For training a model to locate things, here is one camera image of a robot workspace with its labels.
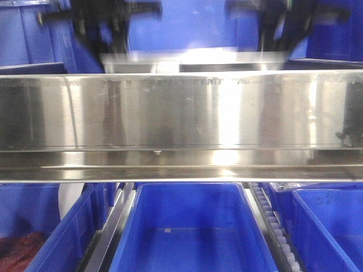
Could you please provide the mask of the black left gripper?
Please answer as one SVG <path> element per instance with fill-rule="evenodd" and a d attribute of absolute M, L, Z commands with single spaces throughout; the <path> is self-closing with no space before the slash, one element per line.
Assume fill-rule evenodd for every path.
<path fill-rule="evenodd" d="M 75 37 L 96 57 L 128 52 L 129 24 L 135 15 L 162 16 L 160 1 L 71 1 L 67 10 L 40 13 L 41 25 L 70 20 Z"/>

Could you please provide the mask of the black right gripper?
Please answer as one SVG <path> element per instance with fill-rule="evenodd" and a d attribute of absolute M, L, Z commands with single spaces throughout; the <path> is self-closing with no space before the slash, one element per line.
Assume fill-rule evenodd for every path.
<path fill-rule="evenodd" d="M 226 1 L 228 16 L 254 12 L 258 16 L 258 51 L 289 52 L 308 37 L 315 25 L 345 23 L 350 8 L 329 1 Z"/>

